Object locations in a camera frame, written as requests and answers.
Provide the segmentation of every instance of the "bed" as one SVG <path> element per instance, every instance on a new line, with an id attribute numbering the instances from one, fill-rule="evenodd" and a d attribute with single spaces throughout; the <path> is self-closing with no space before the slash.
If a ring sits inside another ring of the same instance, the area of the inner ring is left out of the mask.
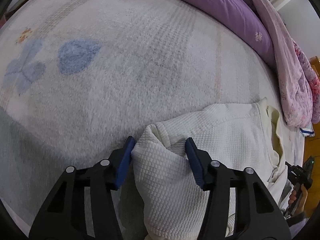
<path id="1" fill-rule="evenodd" d="M 30 0 L 0 48 L 0 196 L 25 231 L 65 167 L 97 163 L 150 123 L 264 97 L 282 113 L 274 69 L 182 0 Z M 303 136 L 280 118 L 286 160 L 301 165 Z M 144 238 L 132 169 L 113 200 L 124 239 Z"/>

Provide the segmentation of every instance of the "silver screw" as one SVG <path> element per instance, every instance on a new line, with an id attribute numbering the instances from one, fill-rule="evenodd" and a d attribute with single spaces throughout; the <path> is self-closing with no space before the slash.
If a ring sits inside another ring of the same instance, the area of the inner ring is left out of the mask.
<path id="1" fill-rule="evenodd" d="M 245 172 L 248 173 L 248 174 L 253 174 L 254 170 L 253 170 L 253 168 L 246 168 Z"/>
<path id="2" fill-rule="evenodd" d="M 100 162 L 101 166 L 108 166 L 110 164 L 110 161 L 107 159 L 104 159 Z"/>
<path id="3" fill-rule="evenodd" d="M 213 166 L 213 167 L 219 167 L 219 166 L 220 166 L 220 162 L 218 162 L 218 161 L 212 161 L 212 162 L 211 162 L 211 166 Z"/>
<path id="4" fill-rule="evenodd" d="M 74 171 L 75 171 L 75 168 L 72 167 L 72 166 L 69 166 L 69 167 L 66 168 L 66 172 L 67 172 L 67 173 L 72 173 L 72 172 L 74 172 Z"/>

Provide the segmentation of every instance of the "white waffle-knit garment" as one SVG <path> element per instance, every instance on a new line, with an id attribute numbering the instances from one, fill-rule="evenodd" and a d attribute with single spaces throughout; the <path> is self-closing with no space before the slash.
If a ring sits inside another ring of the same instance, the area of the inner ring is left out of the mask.
<path id="1" fill-rule="evenodd" d="M 136 186 L 144 201 L 148 237 L 197 238 L 209 192 L 195 183 L 185 154 L 188 137 L 228 168 L 254 168 L 279 202 L 287 169 L 282 147 L 274 147 L 278 152 L 272 147 L 272 141 L 281 145 L 281 140 L 272 138 L 272 132 L 277 132 L 281 139 L 279 113 L 268 109 L 266 98 L 254 104 L 214 104 L 147 126 L 132 151 L 132 159 Z M 235 199 L 232 189 L 226 236 L 233 232 Z"/>

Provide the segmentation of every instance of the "wooden floor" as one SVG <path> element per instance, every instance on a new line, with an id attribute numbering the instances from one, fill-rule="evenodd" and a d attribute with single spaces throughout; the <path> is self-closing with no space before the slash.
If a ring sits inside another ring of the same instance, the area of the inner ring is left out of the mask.
<path id="1" fill-rule="evenodd" d="M 320 155 L 320 124 L 314 125 L 315 137 L 306 137 L 305 150 L 303 161 L 306 161 L 309 156 Z M 311 178 L 313 179 L 312 187 L 308 190 L 308 198 L 305 205 L 307 217 L 313 214 L 320 200 L 320 157 L 315 159 L 313 172 Z"/>

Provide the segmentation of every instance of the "hand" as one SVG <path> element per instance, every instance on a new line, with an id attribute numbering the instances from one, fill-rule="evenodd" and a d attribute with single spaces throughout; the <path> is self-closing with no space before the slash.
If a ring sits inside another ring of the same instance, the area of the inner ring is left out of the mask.
<path id="1" fill-rule="evenodd" d="M 300 203 L 299 203 L 296 211 L 293 214 L 293 217 L 301 214 L 304 211 L 304 205 L 307 201 L 308 191 L 303 184 L 301 185 L 301 191 L 302 191 L 302 198 L 300 200 Z M 289 201 L 288 201 L 289 206 L 291 206 L 292 203 L 297 199 L 296 195 L 297 195 L 297 192 L 295 191 L 295 187 L 293 187 L 293 191 L 291 192 L 291 195 L 289 196 Z"/>

